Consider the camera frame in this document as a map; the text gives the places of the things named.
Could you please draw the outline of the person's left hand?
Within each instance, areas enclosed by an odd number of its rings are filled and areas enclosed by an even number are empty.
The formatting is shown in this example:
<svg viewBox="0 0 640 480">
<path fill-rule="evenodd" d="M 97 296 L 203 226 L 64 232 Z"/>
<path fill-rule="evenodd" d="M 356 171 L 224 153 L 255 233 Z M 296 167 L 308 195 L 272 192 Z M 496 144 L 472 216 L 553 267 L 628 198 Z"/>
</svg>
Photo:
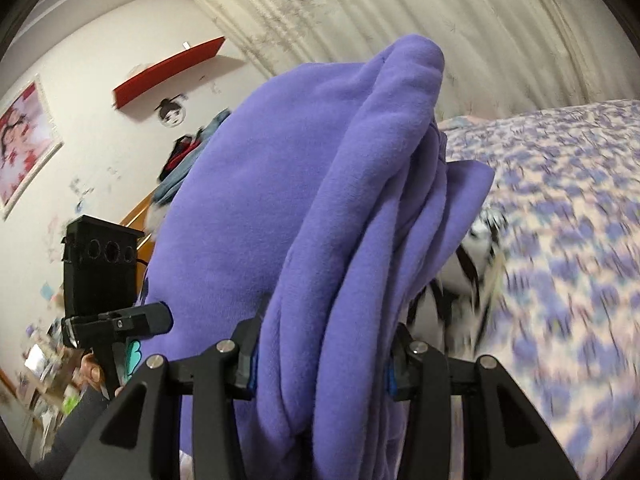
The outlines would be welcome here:
<svg viewBox="0 0 640 480">
<path fill-rule="evenodd" d="M 82 381 L 93 388 L 93 390 L 96 390 L 98 393 L 108 393 L 105 372 L 102 370 L 102 367 L 100 367 L 98 360 L 92 352 L 82 356 L 79 371 Z M 117 388 L 115 388 L 111 399 L 113 399 L 114 396 L 119 396 L 119 393 L 121 393 L 124 388 L 122 373 L 118 367 L 116 367 L 116 379 Z"/>
</svg>

